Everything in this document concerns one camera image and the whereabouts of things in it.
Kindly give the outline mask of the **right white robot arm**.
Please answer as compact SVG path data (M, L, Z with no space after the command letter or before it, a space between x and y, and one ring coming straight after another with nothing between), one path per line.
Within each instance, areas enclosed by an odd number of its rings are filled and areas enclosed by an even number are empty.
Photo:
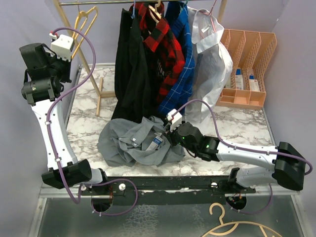
M232 193L265 184L278 184L293 191L303 189L305 159L287 142L263 147L237 144L203 135L189 122L181 122L178 126L168 123L166 135L172 145L180 145L204 161L250 164L251 168L231 170L227 188Z

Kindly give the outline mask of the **grey button shirt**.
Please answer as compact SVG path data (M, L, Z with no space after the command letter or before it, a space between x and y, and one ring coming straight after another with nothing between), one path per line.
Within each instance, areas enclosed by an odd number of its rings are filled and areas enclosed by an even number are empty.
M140 123L116 118L101 131L97 148L108 166L161 166L181 161L184 149L171 145L164 132L163 121L154 116L143 117Z

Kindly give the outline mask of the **yellow wire hanger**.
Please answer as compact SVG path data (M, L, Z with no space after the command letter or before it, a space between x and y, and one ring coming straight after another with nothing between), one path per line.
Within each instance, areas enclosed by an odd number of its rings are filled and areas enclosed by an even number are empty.
M93 18L91 19L90 24L86 27L86 24L89 20L89 16L93 15ZM85 29L84 35L86 36L88 34L88 32L90 31L92 25L94 24L96 18L98 16L98 7L94 6L91 9L89 9L88 11L79 11L76 21L75 21L75 29L79 30L80 32L83 32L83 30ZM77 38L79 37L79 33L74 32L72 35L72 38L74 39L74 41L77 40ZM75 57L77 51L79 50L80 46L82 45L84 41L84 38L81 37L78 45L75 47L74 52L72 53L72 59Z

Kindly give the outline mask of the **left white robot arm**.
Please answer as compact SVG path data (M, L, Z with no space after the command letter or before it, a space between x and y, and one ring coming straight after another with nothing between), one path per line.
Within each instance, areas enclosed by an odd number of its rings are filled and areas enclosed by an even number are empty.
M58 58L57 51L44 43L19 50L27 67L21 93L38 119L47 152L48 171L42 181L57 189L91 184L97 194L105 194L109 189L105 172L91 168L86 159L77 159L66 133L62 102L56 101L64 84L71 83L71 61Z

